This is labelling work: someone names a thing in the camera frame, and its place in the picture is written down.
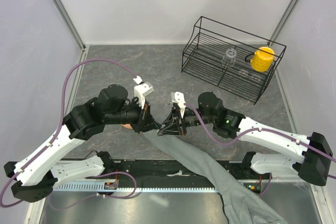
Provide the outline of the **person's bare hand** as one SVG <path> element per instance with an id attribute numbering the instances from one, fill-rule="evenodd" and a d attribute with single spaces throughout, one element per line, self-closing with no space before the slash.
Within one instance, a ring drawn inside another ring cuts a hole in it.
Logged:
<path id="1" fill-rule="evenodd" d="M 124 128 L 126 128 L 126 129 L 130 129 L 130 130 L 133 129 L 130 124 L 122 124 L 121 126 L 124 127 Z"/>

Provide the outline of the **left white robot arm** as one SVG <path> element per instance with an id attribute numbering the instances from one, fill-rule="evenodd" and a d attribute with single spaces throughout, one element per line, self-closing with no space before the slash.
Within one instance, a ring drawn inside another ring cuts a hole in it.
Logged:
<path id="1" fill-rule="evenodd" d="M 151 115 L 150 104 L 145 99 L 153 90 L 150 83 L 141 83 L 134 87 L 134 98 L 129 100 L 126 88 L 112 84 L 97 97 L 75 106 L 61 120 L 61 127 L 32 154 L 20 162 L 4 165 L 14 198 L 37 202 L 54 188 L 77 179 L 99 175 L 111 178 L 116 165 L 107 151 L 79 162 L 58 162 L 77 146 L 102 133 L 106 125 L 128 124 L 136 133 L 159 129 L 160 124 Z"/>

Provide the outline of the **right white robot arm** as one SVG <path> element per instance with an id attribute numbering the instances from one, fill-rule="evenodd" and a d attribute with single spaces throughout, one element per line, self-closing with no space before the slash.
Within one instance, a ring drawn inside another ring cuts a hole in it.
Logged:
<path id="1" fill-rule="evenodd" d="M 229 142 L 214 142 L 230 146 L 237 141 L 245 141 L 264 146 L 274 154 L 246 153 L 240 166 L 241 174 L 248 179 L 257 174 L 298 176 L 316 185 L 325 186 L 331 163 L 335 162 L 332 150 L 324 135 L 313 132 L 310 136 L 278 130 L 259 123 L 241 113 L 224 107 L 223 101 L 213 92 L 203 92 L 198 96 L 198 108 L 187 104 L 184 95 L 173 92 L 172 110 L 159 129 L 158 135 L 186 135 L 187 128 L 201 125 L 207 135 L 212 124 L 213 132 Z"/>

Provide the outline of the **grey sleeved forearm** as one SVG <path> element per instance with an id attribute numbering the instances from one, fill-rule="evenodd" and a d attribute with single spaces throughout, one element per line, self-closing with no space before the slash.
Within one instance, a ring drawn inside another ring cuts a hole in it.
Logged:
<path id="1" fill-rule="evenodd" d="M 206 177 L 221 195 L 229 223 L 287 223 L 207 153 L 175 136 L 158 136 L 156 131 L 141 135 L 190 171 Z"/>

